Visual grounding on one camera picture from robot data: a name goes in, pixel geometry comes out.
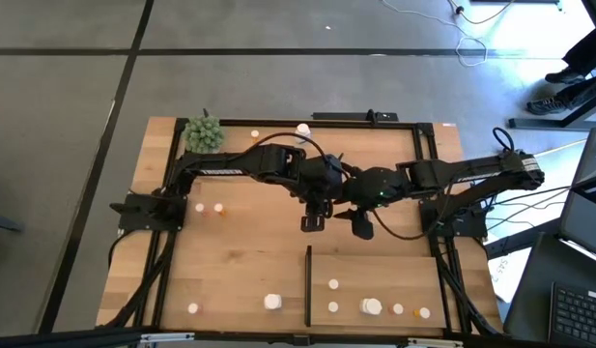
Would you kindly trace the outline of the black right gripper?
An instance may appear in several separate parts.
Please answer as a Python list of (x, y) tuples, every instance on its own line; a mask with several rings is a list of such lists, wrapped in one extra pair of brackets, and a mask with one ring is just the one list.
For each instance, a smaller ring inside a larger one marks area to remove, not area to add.
[(373, 224), (368, 217), (368, 213), (363, 208), (347, 210), (334, 215), (335, 218), (347, 219), (351, 221), (352, 233), (361, 240), (370, 241), (374, 238)]

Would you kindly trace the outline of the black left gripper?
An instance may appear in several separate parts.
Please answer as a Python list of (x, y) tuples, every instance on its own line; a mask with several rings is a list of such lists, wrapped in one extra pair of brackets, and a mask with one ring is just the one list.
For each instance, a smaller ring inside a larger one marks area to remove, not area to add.
[(333, 199), (315, 193), (302, 196), (301, 202), (305, 205), (305, 216), (300, 220), (301, 231), (323, 231), (325, 229), (325, 218), (330, 218), (333, 214)]

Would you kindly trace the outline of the black mounting bar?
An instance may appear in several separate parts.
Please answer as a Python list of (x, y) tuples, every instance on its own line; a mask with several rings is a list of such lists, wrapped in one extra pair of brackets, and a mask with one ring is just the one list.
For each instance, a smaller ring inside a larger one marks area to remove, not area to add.
[(374, 109), (364, 112), (314, 112), (311, 118), (319, 121), (364, 121), (370, 123), (399, 121), (396, 113), (375, 111)]

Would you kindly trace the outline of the green succulent in white pot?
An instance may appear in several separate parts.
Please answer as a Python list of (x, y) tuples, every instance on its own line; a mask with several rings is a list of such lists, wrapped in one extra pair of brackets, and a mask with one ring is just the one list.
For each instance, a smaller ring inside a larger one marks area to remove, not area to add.
[(201, 115), (187, 120), (182, 138), (187, 152), (212, 154), (220, 150), (224, 133), (218, 118)]

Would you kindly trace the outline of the white paper sheet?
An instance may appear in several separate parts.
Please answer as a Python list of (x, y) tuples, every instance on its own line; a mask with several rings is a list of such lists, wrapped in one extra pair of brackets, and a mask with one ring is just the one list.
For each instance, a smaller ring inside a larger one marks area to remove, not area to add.
[(524, 251), (516, 251), (488, 261), (495, 294), (506, 303), (510, 303), (514, 297), (525, 268), (526, 257)]

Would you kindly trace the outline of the black desk crossbar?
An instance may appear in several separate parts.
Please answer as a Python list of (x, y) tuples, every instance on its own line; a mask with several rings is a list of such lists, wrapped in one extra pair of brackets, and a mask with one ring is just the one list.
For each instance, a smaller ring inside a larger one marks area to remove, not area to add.
[(522, 232), (488, 243), (485, 245), (487, 259), (496, 259), (528, 247), (533, 247), (542, 235), (556, 236), (559, 233), (560, 225), (561, 218), (554, 218)]

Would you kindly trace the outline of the dark desk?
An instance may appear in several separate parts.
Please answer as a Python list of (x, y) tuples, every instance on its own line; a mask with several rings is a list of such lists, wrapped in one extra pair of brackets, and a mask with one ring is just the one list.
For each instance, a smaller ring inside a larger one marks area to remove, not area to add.
[(596, 292), (596, 260), (554, 237), (542, 235), (529, 253), (504, 321), (508, 334), (520, 340), (549, 342), (554, 282)]

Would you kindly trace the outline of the black desk foot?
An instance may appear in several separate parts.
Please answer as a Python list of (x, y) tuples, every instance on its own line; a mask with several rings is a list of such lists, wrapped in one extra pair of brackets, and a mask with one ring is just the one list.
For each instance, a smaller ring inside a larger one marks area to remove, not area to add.
[(588, 118), (594, 114), (596, 114), (596, 97), (588, 100), (563, 119), (511, 118), (507, 121), (507, 127), (533, 131), (590, 131), (596, 128), (596, 121), (588, 121)]

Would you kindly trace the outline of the person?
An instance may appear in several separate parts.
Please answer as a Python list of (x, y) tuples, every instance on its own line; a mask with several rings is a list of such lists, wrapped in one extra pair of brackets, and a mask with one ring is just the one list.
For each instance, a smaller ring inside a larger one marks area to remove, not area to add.
[(573, 110), (596, 98), (596, 77), (586, 79), (596, 68), (596, 28), (591, 30), (563, 56), (566, 67), (550, 72), (545, 80), (566, 87), (550, 97), (528, 101), (526, 110), (534, 115), (557, 114)]

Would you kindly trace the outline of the grey laptop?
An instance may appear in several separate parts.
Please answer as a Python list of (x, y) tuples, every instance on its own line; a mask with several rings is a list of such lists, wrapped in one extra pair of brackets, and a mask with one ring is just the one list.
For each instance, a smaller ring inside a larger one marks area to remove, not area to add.
[(596, 254), (596, 128), (585, 142), (564, 205), (562, 225), (568, 239)]

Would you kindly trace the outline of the black laptop keyboard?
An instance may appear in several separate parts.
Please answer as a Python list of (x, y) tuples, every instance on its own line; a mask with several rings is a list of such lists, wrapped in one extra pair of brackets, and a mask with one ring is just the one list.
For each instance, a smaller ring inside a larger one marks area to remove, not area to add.
[(596, 348), (596, 292), (561, 282), (552, 285), (548, 341)]

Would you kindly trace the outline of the black rig beam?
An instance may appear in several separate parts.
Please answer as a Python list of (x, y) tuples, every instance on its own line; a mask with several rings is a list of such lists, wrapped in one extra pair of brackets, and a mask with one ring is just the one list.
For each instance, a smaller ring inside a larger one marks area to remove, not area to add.
[[(86, 331), (34, 333), (0, 337), (0, 348), (115, 348), (141, 344), (142, 334), (171, 333), (150, 328), (100, 328)], [(324, 333), (220, 333), (220, 332), (174, 332), (194, 333), (190, 341), (236, 341), (282, 343), (294, 347), (315, 344), (392, 345), (407, 347), (410, 337), (462, 341), (465, 348), (582, 348), (572, 345), (553, 344), (513, 339), (509, 336), (483, 336), (450, 333), (438, 337), (417, 335), (360, 335)]]

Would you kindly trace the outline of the wooden shelf black frame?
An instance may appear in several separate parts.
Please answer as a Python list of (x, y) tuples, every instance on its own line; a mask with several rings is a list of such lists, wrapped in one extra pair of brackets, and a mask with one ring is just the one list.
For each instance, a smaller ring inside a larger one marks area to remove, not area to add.
[[(331, 290), (328, 282), (337, 279)], [(371, 331), (375, 329), (443, 329), (446, 327), (435, 260), (431, 257), (314, 254), (310, 274), (310, 323), (313, 327), (335, 327)], [(363, 298), (381, 301), (380, 315), (359, 310)], [(337, 302), (337, 312), (328, 310)], [(404, 312), (388, 312), (392, 304)], [(417, 318), (415, 309), (427, 307), (429, 319)]]

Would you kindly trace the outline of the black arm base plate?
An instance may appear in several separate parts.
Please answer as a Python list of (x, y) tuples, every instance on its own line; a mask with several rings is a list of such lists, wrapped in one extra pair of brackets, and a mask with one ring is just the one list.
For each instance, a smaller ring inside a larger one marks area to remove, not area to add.
[(119, 228), (125, 231), (153, 230), (178, 232), (183, 228), (186, 196), (163, 197), (128, 194), (123, 203), (110, 203), (119, 216)]
[[(439, 216), (435, 201), (420, 201), (418, 203), (422, 229), (426, 232)], [(451, 215), (442, 217), (436, 224), (432, 235), (436, 237), (472, 237), (487, 236), (487, 211), (480, 203), (474, 203), (461, 208)]]

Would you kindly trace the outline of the silver aluminium bracket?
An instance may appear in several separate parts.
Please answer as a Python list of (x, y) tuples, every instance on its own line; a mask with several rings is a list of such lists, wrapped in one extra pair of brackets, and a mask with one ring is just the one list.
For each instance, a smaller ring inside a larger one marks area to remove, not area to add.
[(190, 341), (195, 337), (194, 333), (145, 333), (141, 335), (141, 344), (156, 344), (163, 342)]
[(465, 348), (462, 341), (410, 337), (407, 348)]

